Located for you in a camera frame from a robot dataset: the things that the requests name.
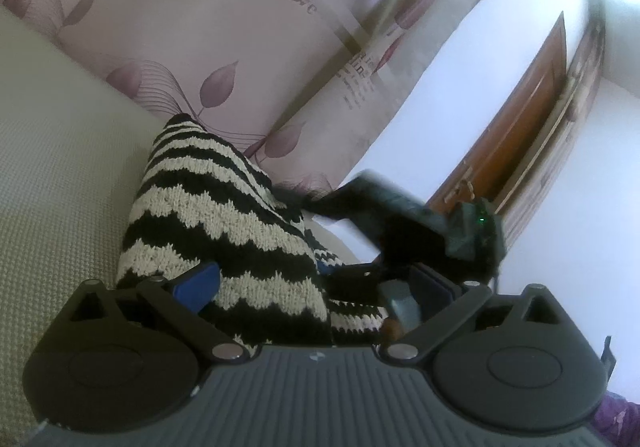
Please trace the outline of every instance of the pink floral curtain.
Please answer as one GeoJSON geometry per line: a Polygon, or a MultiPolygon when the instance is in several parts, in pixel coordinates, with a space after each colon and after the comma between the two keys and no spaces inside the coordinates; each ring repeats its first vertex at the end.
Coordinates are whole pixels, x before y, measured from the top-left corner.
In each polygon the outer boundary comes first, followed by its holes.
{"type": "Polygon", "coordinates": [[[1,0],[162,119],[276,182],[339,185],[478,0],[1,0]]]}

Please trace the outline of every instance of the gray gripper base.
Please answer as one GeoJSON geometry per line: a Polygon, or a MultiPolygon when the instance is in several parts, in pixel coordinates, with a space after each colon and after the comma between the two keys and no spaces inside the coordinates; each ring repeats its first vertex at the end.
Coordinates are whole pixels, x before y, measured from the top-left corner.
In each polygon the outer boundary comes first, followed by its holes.
{"type": "Polygon", "coordinates": [[[416,369],[369,348],[264,347],[212,371],[176,413],[126,433],[41,428],[28,447],[599,447],[588,427],[547,437],[483,430],[446,407],[416,369]]]}

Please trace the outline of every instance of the brown door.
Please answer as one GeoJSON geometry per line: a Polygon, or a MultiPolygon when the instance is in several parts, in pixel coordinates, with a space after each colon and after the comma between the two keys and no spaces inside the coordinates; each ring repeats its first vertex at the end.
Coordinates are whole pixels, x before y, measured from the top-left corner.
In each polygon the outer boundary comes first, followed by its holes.
{"type": "Polygon", "coordinates": [[[564,15],[560,14],[509,99],[428,206],[449,212],[456,202],[473,197],[492,201],[540,132],[560,95],[565,75],[566,39],[564,15]]]}

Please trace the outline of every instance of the beige textured fabric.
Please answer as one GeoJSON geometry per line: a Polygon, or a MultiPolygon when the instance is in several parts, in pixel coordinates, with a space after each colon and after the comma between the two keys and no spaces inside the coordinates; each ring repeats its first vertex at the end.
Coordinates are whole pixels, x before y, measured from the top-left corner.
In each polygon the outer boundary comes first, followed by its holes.
{"type": "Polygon", "coordinates": [[[161,122],[0,7],[0,446],[34,425],[22,367],[88,277],[112,284],[161,122]]]}

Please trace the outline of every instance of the ceiling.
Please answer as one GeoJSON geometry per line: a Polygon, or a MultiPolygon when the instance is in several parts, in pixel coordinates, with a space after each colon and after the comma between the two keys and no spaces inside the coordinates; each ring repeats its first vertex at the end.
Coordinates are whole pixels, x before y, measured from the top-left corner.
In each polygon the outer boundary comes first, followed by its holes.
{"type": "Polygon", "coordinates": [[[640,98],[640,0],[605,0],[604,76],[640,98]]]}

